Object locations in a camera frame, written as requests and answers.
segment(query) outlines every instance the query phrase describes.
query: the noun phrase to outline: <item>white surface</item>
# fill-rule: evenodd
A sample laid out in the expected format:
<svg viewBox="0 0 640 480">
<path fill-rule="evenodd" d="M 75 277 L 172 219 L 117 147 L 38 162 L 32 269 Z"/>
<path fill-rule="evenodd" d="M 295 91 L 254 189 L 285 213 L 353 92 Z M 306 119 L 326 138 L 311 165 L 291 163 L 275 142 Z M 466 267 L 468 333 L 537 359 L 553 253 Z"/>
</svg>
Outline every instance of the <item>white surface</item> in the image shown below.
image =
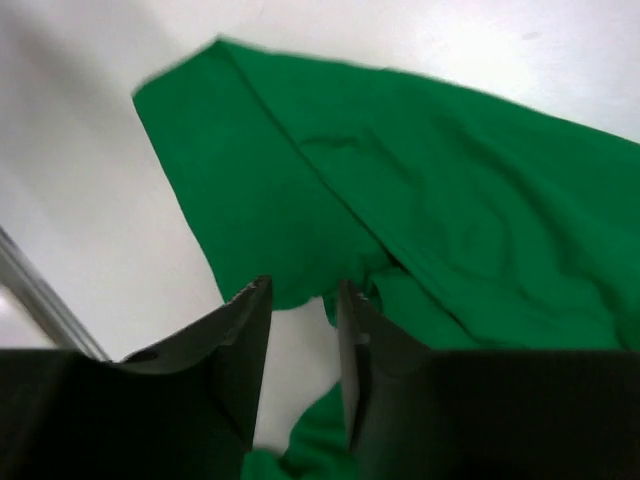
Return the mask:
<svg viewBox="0 0 640 480">
<path fill-rule="evenodd" d="M 638 141 L 639 24 L 634 0 L 3 0 L 0 224 L 120 358 L 221 301 L 130 102 L 152 72 L 226 32 Z M 319 302 L 276 315 L 258 443 L 284 448 L 337 362 Z"/>
</svg>

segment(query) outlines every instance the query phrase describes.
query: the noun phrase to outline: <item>green fabric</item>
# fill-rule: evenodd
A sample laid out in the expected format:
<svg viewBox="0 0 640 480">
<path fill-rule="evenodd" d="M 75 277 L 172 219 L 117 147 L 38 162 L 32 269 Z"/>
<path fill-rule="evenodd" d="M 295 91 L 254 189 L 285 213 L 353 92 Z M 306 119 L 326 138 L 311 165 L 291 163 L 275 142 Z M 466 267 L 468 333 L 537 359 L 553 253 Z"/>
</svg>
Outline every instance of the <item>green fabric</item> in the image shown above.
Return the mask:
<svg viewBox="0 0 640 480">
<path fill-rule="evenodd" d="M 415 75 L 219 41 L 135 106 L 225 299 L 357 282 L 435 348 L 640 346 L 640 147 Z M 245 480 L 353 478 L 338 388 Z"/>
</svg>

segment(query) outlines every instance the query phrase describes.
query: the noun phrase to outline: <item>white table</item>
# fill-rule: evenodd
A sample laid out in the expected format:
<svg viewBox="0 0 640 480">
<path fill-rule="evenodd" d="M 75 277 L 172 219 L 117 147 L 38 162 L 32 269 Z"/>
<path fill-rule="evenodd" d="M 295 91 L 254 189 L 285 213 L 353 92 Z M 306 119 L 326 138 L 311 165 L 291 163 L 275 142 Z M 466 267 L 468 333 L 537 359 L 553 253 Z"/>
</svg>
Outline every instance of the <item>white table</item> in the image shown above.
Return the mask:
<svg viewBox="0 0 640 480">
<path fill-rule="evenodd" d="M 635 0 L 3 0 L 0 225 L 121 358 L 221 303 L 132 108 L 152 72 L 225 32 L 446 78 L 640 141 L 638 25 Z M 0 342 L 41 344 L 4 305 Z M 320 303 L 277 313 L 257 443 L 284 448 L 337 378 Z"/>
</svg>

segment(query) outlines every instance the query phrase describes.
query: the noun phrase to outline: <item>garment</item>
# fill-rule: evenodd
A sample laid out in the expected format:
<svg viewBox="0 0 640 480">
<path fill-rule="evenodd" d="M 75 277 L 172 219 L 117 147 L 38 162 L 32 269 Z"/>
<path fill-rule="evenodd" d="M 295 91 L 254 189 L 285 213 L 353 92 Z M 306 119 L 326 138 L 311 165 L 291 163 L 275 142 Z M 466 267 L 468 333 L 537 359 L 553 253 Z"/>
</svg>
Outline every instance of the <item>garment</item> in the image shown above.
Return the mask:
<svg viewBox="0 0 640 480">
<path fill-rule="evenodd" d="M 218 41 L 134 96 L 225 299 L 355 281 L 433 348 L 637 348 L 640 146 L 392 70 Z M 339 387 L 244 478 L 353 478 Z"/>
</svg>

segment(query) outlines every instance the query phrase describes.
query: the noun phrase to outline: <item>gray metal bar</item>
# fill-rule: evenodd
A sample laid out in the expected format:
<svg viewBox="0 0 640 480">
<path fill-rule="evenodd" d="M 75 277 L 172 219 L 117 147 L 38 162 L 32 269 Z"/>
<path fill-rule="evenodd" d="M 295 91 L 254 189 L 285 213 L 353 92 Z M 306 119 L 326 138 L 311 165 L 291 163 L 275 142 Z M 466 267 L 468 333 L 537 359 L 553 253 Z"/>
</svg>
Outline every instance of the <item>gray metal bar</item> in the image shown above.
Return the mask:
<svg viewBox="0 0 640 480">
<path fill-rule="evenodd" d="M 109 360 L 106 352 L 2 228 L 0 283 L 11 291 L 56 346 L 79 350 L 96 360 Z"/>
</svg>

